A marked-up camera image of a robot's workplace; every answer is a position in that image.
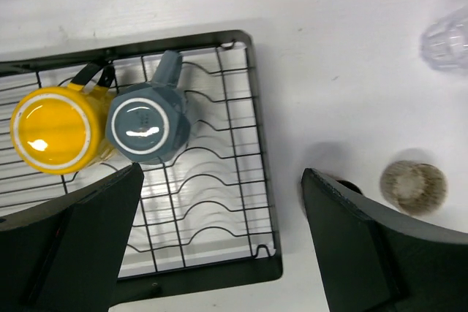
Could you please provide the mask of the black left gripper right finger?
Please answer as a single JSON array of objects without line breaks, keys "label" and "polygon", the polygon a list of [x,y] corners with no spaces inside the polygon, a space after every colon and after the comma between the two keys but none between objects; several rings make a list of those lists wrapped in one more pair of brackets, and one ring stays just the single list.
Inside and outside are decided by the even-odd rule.
[{"label": "black left gripper right finger", "polygon": [[409,217],[315,169],[301,178],[330,311],[466,311],[467,234]]}]

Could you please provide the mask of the grey-blue ceramic mug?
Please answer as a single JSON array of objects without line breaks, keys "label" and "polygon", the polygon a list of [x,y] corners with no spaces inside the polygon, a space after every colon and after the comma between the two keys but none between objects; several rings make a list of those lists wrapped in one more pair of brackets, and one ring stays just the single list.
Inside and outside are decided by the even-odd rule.
[{"label": "grey-blue ceramic mug", "polygon": [[151,81],[131,85],[111,101],[105,136],[128,160],[165,163],[188,142],[188,101],[178,88],[182,64],[180,53],[165,51]]}]

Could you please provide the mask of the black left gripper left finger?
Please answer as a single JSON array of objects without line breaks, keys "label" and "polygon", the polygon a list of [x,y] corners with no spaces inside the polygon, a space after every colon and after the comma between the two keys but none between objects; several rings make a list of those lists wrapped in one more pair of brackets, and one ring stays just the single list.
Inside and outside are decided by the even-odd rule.
[{"label": "black left gripper left finger", "polygon": [[143,179],[132,164],[1,217],[1,310],[107,311]]}]

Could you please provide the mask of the yellow mug black handle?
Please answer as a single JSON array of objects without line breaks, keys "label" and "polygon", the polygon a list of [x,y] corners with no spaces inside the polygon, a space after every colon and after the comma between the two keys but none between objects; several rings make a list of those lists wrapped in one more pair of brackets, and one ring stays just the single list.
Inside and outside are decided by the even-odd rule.
[{"label": "yellow mug black handle", "polygon": [[18,155],[40,172],[65,175],[108,160],[105,136],[114,65],[91,61],[67,85],[39,88],[15,107],[10,137]]}]

